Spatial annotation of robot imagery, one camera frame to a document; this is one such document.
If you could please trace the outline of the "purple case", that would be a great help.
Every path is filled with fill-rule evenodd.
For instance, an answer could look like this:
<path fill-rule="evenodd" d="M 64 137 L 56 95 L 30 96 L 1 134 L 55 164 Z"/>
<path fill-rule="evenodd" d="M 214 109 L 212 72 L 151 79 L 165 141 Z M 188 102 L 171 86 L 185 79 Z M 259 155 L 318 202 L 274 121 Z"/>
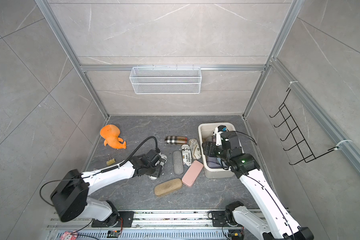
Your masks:
<path fill-rule="evenodd" d="M 224 167 L 219 162 L 207 162 L 207 166 L 211 169 L 223 169 Z"/>

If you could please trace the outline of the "beige plastic storage bin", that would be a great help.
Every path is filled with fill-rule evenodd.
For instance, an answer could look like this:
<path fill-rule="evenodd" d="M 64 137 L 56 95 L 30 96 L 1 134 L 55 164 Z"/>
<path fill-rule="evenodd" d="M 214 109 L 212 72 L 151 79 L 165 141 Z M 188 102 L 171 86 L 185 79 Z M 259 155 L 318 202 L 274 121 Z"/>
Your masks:
<path fill-rule="evenodd" d="M 235 175 L 229 167 L 233 167 L 236 162 L 239 161 L 239 158 L 244 155 L 242 150 L 242 145 L 240 143 L 239 137 L 237 136 L 236 129 L 234 125 L 230 123 L 209 123 L 199 125 L 199 138 L 201 145 L 206 141 L 215 142 L 214 140 L 214 130 L 220 125 L 225 125 L 228 129 L 227 132 L 221 134 L 222 143 L 229 144 L 231 149 L 231 158 L 229 160 L 221 160 L 220 158 L 212 158 L 205 156 L 202 151 L 203 164 L 205 169 L 205 176 L 209 179 L 220 179 L 220 178 L 230 178 Z M 223 169 L 211 169 L 207 166 L 207 162 L 219 162 L 224 168 Z"/>

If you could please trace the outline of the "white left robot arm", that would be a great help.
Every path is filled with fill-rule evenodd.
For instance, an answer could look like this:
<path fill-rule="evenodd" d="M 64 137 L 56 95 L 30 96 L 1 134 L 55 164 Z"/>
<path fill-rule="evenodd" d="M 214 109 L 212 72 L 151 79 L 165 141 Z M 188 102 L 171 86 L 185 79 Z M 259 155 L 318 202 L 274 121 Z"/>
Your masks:
<path fill-rule="evenodd" d="M 60 221 L 66 223 L 80 217 L 96 220 L 107 227 L 119 223 L 119 211 L 111 201 L 99 201 L 90 195 L 108 185 L 134 177 L 147 175 L 152 179 L 159 178 L 167 156 L 158 147 L 146 154 L 136 155 L 146 142 L 143 140 L 125 160 L 114 166 L 83 173 L 74 169 L 58 180 L 48 204 L 55 208 Z"/>

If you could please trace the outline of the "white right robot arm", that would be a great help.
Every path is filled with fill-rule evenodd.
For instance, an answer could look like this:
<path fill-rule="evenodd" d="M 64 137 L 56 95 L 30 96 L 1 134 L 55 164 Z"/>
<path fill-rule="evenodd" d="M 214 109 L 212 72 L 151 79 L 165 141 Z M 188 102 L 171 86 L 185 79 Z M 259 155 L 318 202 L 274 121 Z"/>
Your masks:
<path fill-rule="evenodd" d="M 288 213 L 266 181 L 256 159 L 245 154 L 239 140 L 242 135 L 220 125 L 212 141 L 202 144 L 205 156 L 221 160 L 223 170 L 231 171 L 249 190 L 264 215 L 264 220 L 250 212 L 243 203 L 236 201 L 226 206 L 225 214 L 231 225 L 241 225 L 259 240 L 312 240 L 308 227 L 302 227 Z"/>

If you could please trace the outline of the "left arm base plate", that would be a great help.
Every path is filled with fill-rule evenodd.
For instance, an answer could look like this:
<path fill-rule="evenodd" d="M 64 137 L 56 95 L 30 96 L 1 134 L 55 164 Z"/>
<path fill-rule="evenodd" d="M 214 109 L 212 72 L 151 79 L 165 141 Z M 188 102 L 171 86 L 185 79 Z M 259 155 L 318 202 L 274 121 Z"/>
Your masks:
<path fill-rule="evenodd" d="M 130 228 L 134 220 L 134 211 L 121 211 L 117 215 L 112 214 L 108 219 L 101 222 L 93 220 L 92 228 Z"/>

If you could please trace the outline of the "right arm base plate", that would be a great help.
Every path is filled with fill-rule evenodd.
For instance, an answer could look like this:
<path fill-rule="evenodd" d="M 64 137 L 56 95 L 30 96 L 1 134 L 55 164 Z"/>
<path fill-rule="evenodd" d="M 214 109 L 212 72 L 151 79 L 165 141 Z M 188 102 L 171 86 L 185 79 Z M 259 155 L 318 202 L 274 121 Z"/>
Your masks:
<path fill-rule="evenodd" d="M 227 223 L 225 211 L 210 211 L 208 216 L 212 220 L 213 227 L 222 227 Z"/>

